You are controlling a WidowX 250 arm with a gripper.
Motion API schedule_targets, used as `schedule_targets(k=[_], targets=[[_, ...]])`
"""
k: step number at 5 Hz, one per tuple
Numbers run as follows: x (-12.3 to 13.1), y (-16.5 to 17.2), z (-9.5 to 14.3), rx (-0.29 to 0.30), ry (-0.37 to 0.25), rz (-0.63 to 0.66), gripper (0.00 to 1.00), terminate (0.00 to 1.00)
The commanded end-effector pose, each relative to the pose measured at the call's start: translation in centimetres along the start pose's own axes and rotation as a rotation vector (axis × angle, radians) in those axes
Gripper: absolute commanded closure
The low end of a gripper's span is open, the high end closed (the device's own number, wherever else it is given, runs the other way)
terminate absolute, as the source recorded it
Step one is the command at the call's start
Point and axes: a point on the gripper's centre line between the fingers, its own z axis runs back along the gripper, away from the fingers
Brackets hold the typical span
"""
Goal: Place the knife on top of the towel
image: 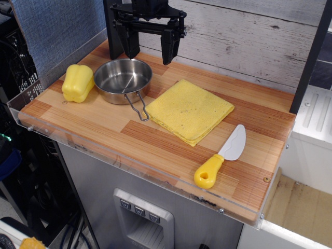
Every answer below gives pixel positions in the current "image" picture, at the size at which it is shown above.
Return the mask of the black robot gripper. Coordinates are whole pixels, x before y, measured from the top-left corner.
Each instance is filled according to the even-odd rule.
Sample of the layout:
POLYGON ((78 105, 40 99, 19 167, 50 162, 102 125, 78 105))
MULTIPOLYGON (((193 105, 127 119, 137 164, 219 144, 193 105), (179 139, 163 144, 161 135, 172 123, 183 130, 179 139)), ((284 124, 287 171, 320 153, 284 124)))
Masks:
POLYGON ((169 5, 168 1, 131 1, 110 6, 114 25, 123 51, 128 58, 140 52, 139 32, 161 35, 163 64, 168 65, 177 56, 179 42, 187 34, 184 20, 187 14, 169 5))

